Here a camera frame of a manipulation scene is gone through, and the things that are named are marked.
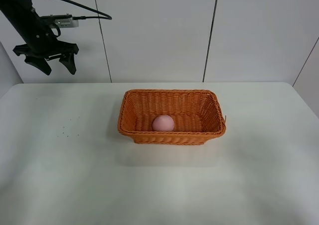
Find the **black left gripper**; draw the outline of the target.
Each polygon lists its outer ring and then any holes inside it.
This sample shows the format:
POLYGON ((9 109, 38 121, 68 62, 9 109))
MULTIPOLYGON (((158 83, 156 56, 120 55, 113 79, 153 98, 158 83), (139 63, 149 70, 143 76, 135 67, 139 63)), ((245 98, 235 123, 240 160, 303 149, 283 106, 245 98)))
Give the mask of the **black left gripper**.
POLYGON ((23 38, 25 44, 14 47, 17 55, 25 55, 25 63, 29 64, 46 75, 52 72, 45 59, 57 59, 71 75, 76 73, 74 55, 78 54, 77 44, 57 40, 52 31, 34 30, 32 28, 17 28, 15 30, 23 38))

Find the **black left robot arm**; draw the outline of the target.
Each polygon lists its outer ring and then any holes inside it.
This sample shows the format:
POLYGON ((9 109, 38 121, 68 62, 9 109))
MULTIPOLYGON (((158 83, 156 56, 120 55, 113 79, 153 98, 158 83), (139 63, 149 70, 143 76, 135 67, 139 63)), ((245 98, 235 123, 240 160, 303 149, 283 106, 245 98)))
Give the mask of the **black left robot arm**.
POLYGON ((50 75, 52 69, 47 62, 58 59, 70 74, 76 73, 74 56, 79 48, 77 44, 58 40, 61 31, 54 17, 40 17, 32 0, 0 0, 0 10, 25 41, 15 46, 13 52, 25 55, 26 64, 50 75))

